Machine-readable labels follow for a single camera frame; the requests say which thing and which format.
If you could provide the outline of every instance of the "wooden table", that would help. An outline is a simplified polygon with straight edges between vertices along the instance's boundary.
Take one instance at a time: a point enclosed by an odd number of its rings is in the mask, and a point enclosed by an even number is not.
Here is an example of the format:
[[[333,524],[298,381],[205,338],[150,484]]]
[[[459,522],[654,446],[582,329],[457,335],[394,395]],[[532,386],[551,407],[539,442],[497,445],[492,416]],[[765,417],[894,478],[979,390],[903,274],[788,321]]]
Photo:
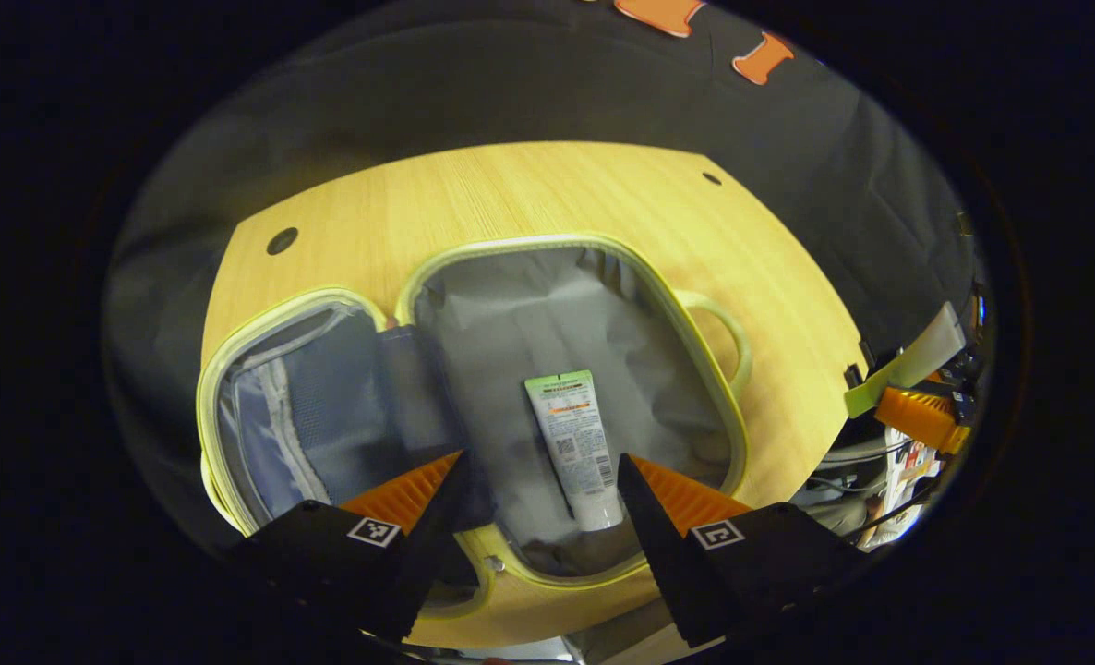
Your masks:
[[[268,241],[287,227],[298,228],[298,239],[268,256]],[[750,438],[741,497],[751,506],[788,500],[846,421],[843,370],[852,363],[867,370],[860,332],[786,227],[707,157],[690,152],[481,146],[370,168],[297,194],[237,227],[207,310],[204,365],[231,332],[300,291],[348,287],[390,314],[404,279],[430,254],[477,240],[578,231],[625,241],[672,287],[702,291],[740,321],[754,356],[751,382],[738,395]],[[273,270],[265,270],[269,261]],[[712,316],[694,316],[725,375],[733,374],[727,330]],[[507,581],[499,575],[497,583]],[[528,628],[526,616],[515,621],[497,607],[456,619],[423,616],[411,639],[485,647],[543,639],[533,624],[553,614],[577,620],[574,605],[548,603],[543,610]]]

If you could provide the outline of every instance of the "orange gripper pad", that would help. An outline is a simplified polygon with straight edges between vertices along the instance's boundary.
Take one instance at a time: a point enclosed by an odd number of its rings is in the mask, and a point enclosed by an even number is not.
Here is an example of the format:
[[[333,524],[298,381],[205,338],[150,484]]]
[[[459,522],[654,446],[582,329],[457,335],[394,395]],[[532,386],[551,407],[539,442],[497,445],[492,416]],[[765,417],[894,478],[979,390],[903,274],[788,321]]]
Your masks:
[[[749,55],[733,59],[734,70],[758,85],[765,85],[769,82],[770,72],[779,67],[781,60],[793,59],[793,50],[782,44],[780,38],[773,37],[770,33],[762,33],[762,38],[763,42]]]
[[[957,451],[969,428],[957,425],[954,411],[949,398],[889,386],[876,408],[876,420],[895,426],[931,449]]]
[[[614,8],[629,18],[661,30],[675,37],[690,37],[695,12],[703,7],[699,0],[615,0]]]
[[[662,509],[667,511],[667,517],[682,538],[687,538],[687,531],[691,527],[736,517],[751,509],[678,471],[633,455],[629,458],[637,465],[645,483],[650,485],[654,496],[661,503]]]
[[[399,525],[404,535],[412,534],[416,521],[425,514],[425,506],[433,501],[433,495],[441,486],[441,481],[461,455],[461,450],[454,451],[434,459],[424,467],[413,468],[404,475],[397,475],[378,488],[353,497],[342,504],[342,509],[390,521],[392,525]]]

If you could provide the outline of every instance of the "barcode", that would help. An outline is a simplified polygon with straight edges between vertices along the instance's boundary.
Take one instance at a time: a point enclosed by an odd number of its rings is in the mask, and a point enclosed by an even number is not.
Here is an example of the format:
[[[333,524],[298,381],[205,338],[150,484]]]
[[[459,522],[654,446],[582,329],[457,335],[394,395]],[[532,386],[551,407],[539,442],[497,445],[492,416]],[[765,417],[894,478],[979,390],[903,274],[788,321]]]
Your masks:
[[[609,457],[601,456],[592,458],[598,463],[598,472],[601,473],[601,481],[608,488],[614,484],[614,470],[609,466]]]

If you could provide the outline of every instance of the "tube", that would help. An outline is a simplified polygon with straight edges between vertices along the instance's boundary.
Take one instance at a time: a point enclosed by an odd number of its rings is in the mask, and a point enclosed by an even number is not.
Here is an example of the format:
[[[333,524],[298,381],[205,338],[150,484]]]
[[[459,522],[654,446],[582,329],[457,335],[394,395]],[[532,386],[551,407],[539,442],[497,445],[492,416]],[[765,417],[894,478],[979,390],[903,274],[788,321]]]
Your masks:
[[[522,382],[581,531],[621,525],[614,468],[588,369]]]

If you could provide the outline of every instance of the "black cloth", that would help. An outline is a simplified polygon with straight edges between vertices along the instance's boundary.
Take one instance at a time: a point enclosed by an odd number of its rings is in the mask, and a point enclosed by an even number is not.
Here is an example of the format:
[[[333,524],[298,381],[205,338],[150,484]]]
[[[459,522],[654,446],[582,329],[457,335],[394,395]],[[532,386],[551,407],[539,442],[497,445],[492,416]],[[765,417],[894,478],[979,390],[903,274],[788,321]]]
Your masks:
[[[744,80],[730,59],[760,26],[707,5],[692,31],[669,37],[608,3],[392,3],[265,68],[182,136],[123,222],[103,302],[123,437],[182,529],[210,550],[239,539],[204,493],[194,420],[233,228],[374,164],[512,140],[701,152],[786,223],[876,353],[914,337],[945,299],[960,309],[972,240],[926,151],[796,46],[765,87]]]

